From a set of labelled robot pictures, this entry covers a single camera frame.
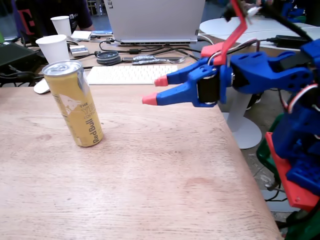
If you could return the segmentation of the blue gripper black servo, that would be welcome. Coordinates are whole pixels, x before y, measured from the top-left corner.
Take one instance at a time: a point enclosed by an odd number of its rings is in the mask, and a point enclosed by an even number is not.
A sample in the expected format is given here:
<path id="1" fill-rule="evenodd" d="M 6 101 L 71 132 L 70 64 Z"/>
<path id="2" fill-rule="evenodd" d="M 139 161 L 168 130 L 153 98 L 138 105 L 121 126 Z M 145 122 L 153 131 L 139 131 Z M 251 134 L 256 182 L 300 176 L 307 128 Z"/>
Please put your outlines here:
<path id="1" fill-rule="evenodd" d="M 154 81 L 156 87 L 175 87 L 144 96 L 142 103 L 152 106 L 192 103 L 199 108 L 211 108 L 217 102 L 225 104 L 227 88 L 232 86 L 233 70 L 227 65 L 204 65 L 208 59 L 201 58 L 192 65 L 157 78 Z"/>

